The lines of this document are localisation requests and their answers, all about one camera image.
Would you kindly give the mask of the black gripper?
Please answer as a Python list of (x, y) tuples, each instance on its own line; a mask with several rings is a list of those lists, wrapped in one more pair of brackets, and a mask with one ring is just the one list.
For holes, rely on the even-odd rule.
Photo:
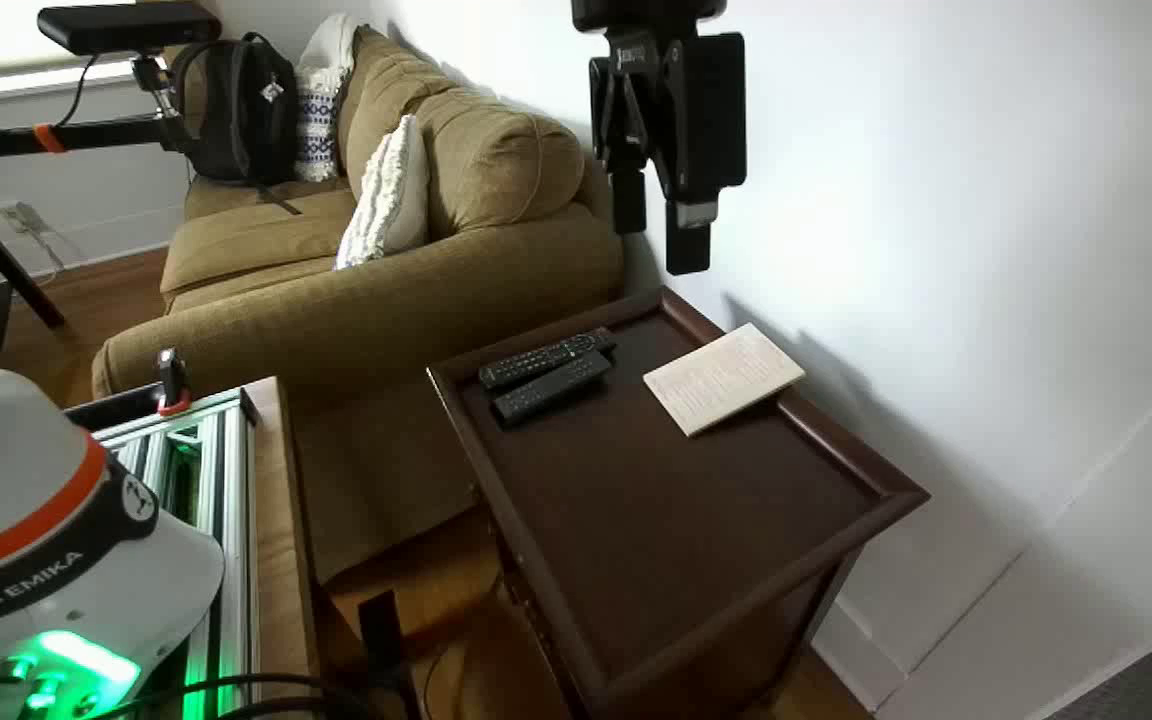
[(645, 162), (666, 205), (666, 273), (710, 264), (725, 187), (746, 177), (744, 35), (698, 35), (727, 0), (573, 0), (573, 29), (601, 30), (588, 60), (591, 135), (618, 233), (645, 229)]

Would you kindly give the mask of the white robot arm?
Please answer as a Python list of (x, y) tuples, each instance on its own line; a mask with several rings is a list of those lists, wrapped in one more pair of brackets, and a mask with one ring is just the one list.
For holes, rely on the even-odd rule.
[[(354, 440), (353, 470), (318, 455), (304, 482), (306, 548), (328, 581), (466, 509), (424, 369), (588, 306), (624, 273), (601, 162), (564, 124), (371, 29), (349, 51), (336, 138), (353, 167), (397, 135), (415, 143), (397, 187), (410, 229), (345, 266), (336, 251), (365, 217), (354, 172), (291, 205), (212, 191), (169, 244), (169, 312), (90, 361), (90, 382), (112, 390), (178, 347), (195, 388), (272, 375), (304, 398), (317, 435)], [(178, 521), (147, 477), (0, 370), (0, 685), (19, 710), (121, 709), (212, 619), (234, 572), (221, 499)]]

